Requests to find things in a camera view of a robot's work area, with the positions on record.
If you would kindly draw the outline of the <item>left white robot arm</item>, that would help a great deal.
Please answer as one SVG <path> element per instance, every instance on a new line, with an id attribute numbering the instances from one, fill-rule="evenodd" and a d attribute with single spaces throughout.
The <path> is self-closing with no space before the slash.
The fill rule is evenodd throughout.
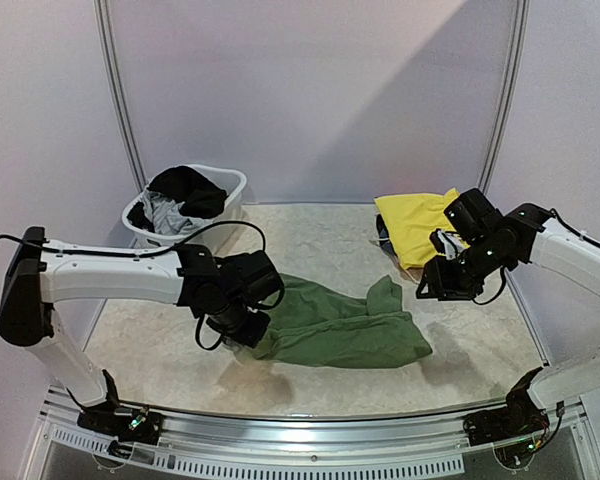
<path id="1" fill-rule="evenodd" d="M 264 248 L 221 258 L 197 242 L 203 233 L 152 249 L 77 246 L 47 238 L 42 227 L 0 235 L 17 246 L 3 281 L 0 337 L 41 361 L 106 433 L 121 433 L 129 415 L 114 380 L 64 332 L 55 306 L 81 299 L 174 305 L 221 341 L 253 348 L 284 297 L 281 276 Z"/>

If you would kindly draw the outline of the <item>green garment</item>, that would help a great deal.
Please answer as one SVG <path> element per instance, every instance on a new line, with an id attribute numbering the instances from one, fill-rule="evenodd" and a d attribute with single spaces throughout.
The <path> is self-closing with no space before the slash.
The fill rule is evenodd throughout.
<path id="1" fill-rule="evenodd" d="M 433 353 L 403 308 L 403 289 L 386 275 L 363 298 L 284 274 L 284 298 L 253 348 L 233 348 L 242 361 L 306 367 L 394 369 Z"/>

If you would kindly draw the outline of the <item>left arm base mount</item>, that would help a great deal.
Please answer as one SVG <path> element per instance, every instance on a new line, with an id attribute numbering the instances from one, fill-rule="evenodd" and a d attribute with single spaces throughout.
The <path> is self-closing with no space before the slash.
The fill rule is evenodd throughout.
<path id="1" fill-rule="evenodd" d="M 80 407 L 77 425 L 81 428 L 115 437 L 118 442 L 137 442 L 157 445 L 162 434 L 165 416 L 144 405 L 138 408 L 123 407 L 113 377 L 102 371 L 106 390 L 104 400 L 94 406 Z"/>

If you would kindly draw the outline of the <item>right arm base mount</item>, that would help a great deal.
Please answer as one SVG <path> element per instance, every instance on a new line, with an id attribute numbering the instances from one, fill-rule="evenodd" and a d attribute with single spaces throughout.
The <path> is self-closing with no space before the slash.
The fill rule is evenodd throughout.
<path id="1" fill-rule="evenodd" d="M 510 392 L 505 405 L 496 409 L 479 410 L 463 419 L 463 431 L 471 446 L 497 443 L 540 432 L 530 451 L 549 442 L 559 429 L 564 414 L 564 403 L 557 405 L 558 424 L 550 431 L 549 417 L 544 407 L 538 408 L 526 391 Z"/>

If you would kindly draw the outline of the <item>yellow shorts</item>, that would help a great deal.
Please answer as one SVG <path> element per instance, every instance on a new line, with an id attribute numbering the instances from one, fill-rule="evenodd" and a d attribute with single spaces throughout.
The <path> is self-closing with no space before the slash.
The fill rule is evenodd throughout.
<path id="1" fill-rule="evenodd" d="M 403 270 L 422 268 L 438 254 L 430 235 L 437 229 L 454 230 L 444 209 L 459 195 L 459 191 L 452 188 L 443 195 L 416 193 L 374 199 Z"/>

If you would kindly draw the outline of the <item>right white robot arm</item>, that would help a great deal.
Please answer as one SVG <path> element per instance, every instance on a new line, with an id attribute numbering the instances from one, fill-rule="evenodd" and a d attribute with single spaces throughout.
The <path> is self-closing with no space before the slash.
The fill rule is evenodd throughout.
<path id="1" fill-rule="evenodd" d="M 489 275 L 521 268 L 514 295 L 546 356 L 508 395 L 501 432 L 517 436 L 536 412 L 600 389 L 600 242 L 554 209 L 524 203 L 502 214 L 478 190 L 444 213 L 458 236 L 432 234 L 440 252 L 426 263 L 417 298 L 476 302 Z"/>

